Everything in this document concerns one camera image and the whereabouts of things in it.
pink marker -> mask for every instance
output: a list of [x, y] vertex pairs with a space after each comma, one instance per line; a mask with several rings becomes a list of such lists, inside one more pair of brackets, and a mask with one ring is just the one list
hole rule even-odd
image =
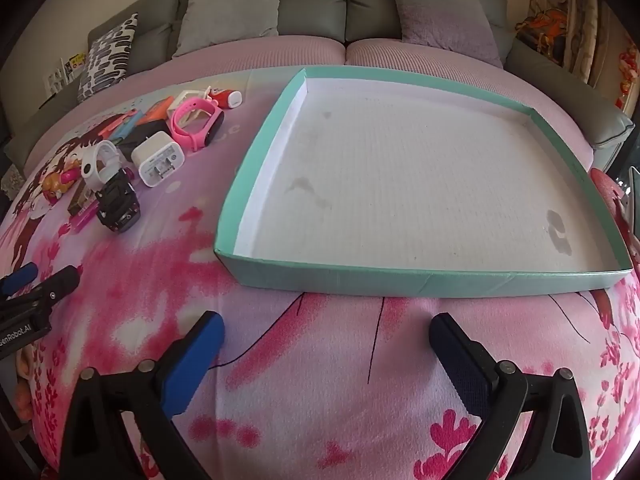
[[93, 217], [95, 217], [95, 212], [98, 211], [99, 205], [98, 201], [94, 200], [83, 211], [79, 212], [69, 220], [69, 223], [75, 233], [82, 231], [84, 226], [87, 225]]

bed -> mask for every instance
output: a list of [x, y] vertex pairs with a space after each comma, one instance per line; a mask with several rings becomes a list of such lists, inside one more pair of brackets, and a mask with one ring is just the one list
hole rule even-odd
[[[551, 296], [356, 298], [245, 288], [212, 251], [234, 173], [300, 66], [386, 66], [498, 92], [535, 107], [588, 168], [593, 152], [576, 124], [521, 79], [452, 52], [418, 52], [392, 40], [346, 51], [322, 38], [260, 41], [260, 56], [236, 45], [238, 57], [225, 59], [220, 48], [233, 56], [231, 47], [210, 47], [132, 76], [75, 108], [31, 153], [27, 183], [0, 226], [0, 270], [33, 261], [40, 279], [69, 264], [81, 271], [79, 288], [55, 309], [52, 331], [33, 351], [34, 434], [50, 466], [59, 465], [66, 410], [83, 368], [110, 374], [156, 359], [204, 310], [215, 310], [225, 319], [225, 345], [187, 412], [174, 418], [212, 478], [440, 478], [479, 423], [428, 345], [430, 319], [449, 312], [497, 360], [508, 358], [524, 372], [574, 372], [593, 478], [612, 478], [640, 440], [636, 272], [608, 290]], [[283, 41], [286, 60], [277, 54]], [[142, 218], [128, 232], [114, 235], [94, 220], [76, 233], [66, 211], [70, 194], [53, 207], [44, 200], [41, 179], [81, 155], [109, 121], [208, 85], [239, 89], [245, 102], [174, 176], [153, 189], [134, 184]], [[601, 173], [594, 181], [624, 229], [614, 200], [620, 190]], [[146, 474], [160, 478], [125, 420]], [[507, 475], [526, 423], [520, 421], [492, 480]]]

screw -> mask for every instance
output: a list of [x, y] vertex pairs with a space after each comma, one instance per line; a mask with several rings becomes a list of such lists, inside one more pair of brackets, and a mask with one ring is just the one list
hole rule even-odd
[[574, 373], [569, 368], [560, 368], [560, 376], [567, 381], [574, 378]]
[[514, 374], [516, 371], [516, 365], [511, 361], [501, 361], [500, 362], [500, 370], [502, 370], [506, 374]]
[[85, 368], [84, 370], [82, 370], [80, 372], [80, 378], [82, 380], [85, 380], [85, 381], [88, 381], [93, 376], [94, 376], [94, 369], [93, 368]]
[[146, 374], [147, 372], [153, 370], [154, 366], [156, 366], [156, 362], [153, 359], [145, 359], [144, 361], [140, 361], [138, 370]]

pink watch strap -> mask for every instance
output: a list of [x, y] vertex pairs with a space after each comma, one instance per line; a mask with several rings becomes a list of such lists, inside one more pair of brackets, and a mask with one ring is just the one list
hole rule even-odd
[[[210, 114], [210, 117], [201, 130], [193, 133], [187, 132], [180, 126], [178, 126], [178, 122], [186, 114], [191, 113], [195, 110], [203, 110], [206, 113]], [[192, 97], [190, 99], [187, 99], [175, 109], [175, 112], [169, 120], [169, 128], [171, 129], [174, 140], [181, 146], [184, 147], [185, 145], [187, 145], [194, 152], [196, 152], [199, 148], [202, 148], [204, 146], [204, 139], [213, 126], [213, 123], [216, 122], [216, 119], [220, 115], [220, 111], [220, 108], [217, 107], [212, 101], [207, 101], [206, 99], [202, 99], [199, 97]]]

black and white pillow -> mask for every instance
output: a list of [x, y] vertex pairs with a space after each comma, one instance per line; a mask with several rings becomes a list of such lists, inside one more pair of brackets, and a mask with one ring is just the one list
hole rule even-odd
[[135, 13], [94, 41], [80, 76], [79, 103], [125, 78], [137, 24]]

